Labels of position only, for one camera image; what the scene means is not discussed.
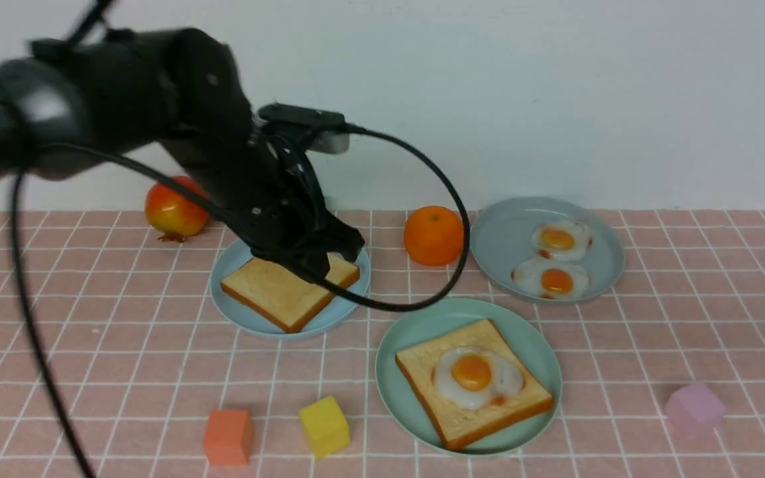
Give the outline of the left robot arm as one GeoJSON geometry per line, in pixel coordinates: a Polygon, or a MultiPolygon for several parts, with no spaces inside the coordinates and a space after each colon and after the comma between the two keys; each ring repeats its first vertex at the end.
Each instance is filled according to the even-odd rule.
{"type": "Polygon", "coordinates": [[[327,274],[361,233],[327,209],[305,152],[309,131],[344,115],[271,103],[254,109],[230,47],[193,28],[114,31],[94,44],[34,40],[0,63],[0,178],[23,163],[65,181],[154,143],[230,216],[252,253],[327,274]]]}

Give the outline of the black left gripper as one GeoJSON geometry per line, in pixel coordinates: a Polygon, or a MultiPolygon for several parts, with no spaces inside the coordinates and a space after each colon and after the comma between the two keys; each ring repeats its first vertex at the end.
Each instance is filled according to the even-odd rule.
{"type": "Polygon", "coordinates": [[[325,279],[328,253],[353,261],[364,248],[361,233],[329,212],[307,151],[265,138],[257,124],[178,122],[160,143],[255,254],[291,258],[299,278],[325,279]]]}

